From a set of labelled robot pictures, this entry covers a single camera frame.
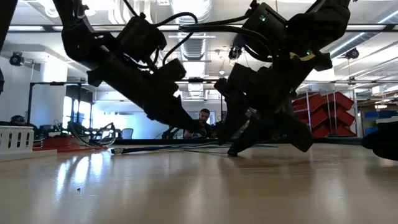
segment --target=glossy surface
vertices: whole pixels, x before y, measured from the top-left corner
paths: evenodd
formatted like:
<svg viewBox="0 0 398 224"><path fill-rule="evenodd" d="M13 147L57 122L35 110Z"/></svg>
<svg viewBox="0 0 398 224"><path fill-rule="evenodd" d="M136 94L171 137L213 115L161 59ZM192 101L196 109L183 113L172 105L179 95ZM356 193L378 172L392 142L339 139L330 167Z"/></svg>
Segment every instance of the glossy surface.
<svg viewBox="0 0 398 224"><path fill-rule="evenodd" d="M398 223L398 163L327 144L0 163L0 223L114 222Z"/></svg>

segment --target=chair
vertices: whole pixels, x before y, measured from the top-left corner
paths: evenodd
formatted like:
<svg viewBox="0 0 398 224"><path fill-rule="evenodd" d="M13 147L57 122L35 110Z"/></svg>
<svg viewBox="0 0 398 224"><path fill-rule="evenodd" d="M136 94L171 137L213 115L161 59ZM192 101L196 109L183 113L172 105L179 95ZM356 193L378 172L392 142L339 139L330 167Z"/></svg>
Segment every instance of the chair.
<svg viewBox="0 0 398 224"><path fill-rule="evenodd" d="M134 130L132 128L126 128L122 130L122 139L132 139Z"/></svg>

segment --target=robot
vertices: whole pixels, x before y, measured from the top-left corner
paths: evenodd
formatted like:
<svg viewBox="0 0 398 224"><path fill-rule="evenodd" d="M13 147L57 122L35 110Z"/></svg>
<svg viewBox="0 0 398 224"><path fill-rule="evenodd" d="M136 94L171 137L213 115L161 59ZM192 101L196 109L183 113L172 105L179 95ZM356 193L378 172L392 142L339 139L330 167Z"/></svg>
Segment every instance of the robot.
<svg viewBox="0 0 398 224"><path fill-rule="evenodd" d="M296 88L316 69L332 67L330 55L319 50L339 39L348 25L350 0L317 0L310 9L290 20L284 19L266 3L250 3L245 15L225 21L197 24L189 12L176 14L158 24L150 24L145 14L135 15L117 37L109 32L95 32L85 16L87 6L81 0L53 0L60 15L62 40L67 55L90 69L88 83L98 86L106 82L141 107L147 117L170 126L200 133L201 126L182 108L176 81L185 76L178 59L166 63L171 52L194 32L235 32L243 37L243 47L254 58L272 62L258 71L236 63L228 79L221 78L215 88L228 106L226 120L220 128L219 144L249 120L248 128L228 151L230 156L269 138L282 130L291 143L303 152L313 144L307 126L280 110L281 104L295 94ZM157 67L150 56L166 46L158 29L180 16L190 16L194 24L179 27L190 33L165 56ZM226 26L247 19L242 28Z"/></svg>

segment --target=security camera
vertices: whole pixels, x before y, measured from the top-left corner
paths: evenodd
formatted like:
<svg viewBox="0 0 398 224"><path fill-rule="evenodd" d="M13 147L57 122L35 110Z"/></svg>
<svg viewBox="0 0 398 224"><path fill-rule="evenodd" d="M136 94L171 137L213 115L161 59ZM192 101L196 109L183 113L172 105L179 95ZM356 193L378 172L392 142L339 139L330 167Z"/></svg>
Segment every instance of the security camera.
<svg viewBox="0 0 398 224"><path fill-rule="evenodd" d="M9 62L13 66L23 66L25 64L25 58L22 56L22 52L14 52Z"/></svg>
<svg viewBox="0 0 398 224"><path fill-rule="evenodd" d="M353 48L347 51L345 58L347 59L357 59L359 57L359 51L356 48Z"/></svg>

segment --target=white basket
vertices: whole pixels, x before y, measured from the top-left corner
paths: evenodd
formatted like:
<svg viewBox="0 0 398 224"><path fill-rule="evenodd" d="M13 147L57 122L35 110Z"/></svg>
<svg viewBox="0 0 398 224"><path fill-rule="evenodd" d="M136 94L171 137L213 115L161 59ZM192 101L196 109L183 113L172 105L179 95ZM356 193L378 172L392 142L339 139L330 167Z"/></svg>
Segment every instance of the white basket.
<svg viewBox="0 0 398 224"><path fill-rule="evenodd" d="M34 132L32 127L0 126L0 162L52 156L57 151L33 151Z"/></svg>

